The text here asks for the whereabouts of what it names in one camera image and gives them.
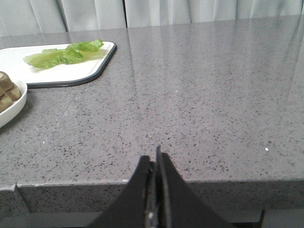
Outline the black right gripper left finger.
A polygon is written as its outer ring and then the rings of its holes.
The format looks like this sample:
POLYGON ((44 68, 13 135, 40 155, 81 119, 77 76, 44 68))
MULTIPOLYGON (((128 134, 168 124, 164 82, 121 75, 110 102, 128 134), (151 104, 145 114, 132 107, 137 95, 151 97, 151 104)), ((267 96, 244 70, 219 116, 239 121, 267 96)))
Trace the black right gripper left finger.
POLYGON ((88 228, 155 228, 157 214, 148 186, 152 164, 149 156, 139 159, 135 172, 122 193, 88 228))

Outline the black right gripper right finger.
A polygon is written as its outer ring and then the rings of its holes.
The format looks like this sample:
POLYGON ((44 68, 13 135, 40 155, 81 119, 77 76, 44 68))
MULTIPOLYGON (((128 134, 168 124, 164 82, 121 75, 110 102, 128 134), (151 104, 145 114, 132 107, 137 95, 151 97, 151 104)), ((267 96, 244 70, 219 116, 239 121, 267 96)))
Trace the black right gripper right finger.
POLYGON ((233 228, 234 226, 202 203, 174 167, 170 157, 156 149, 167 228, 233 228))

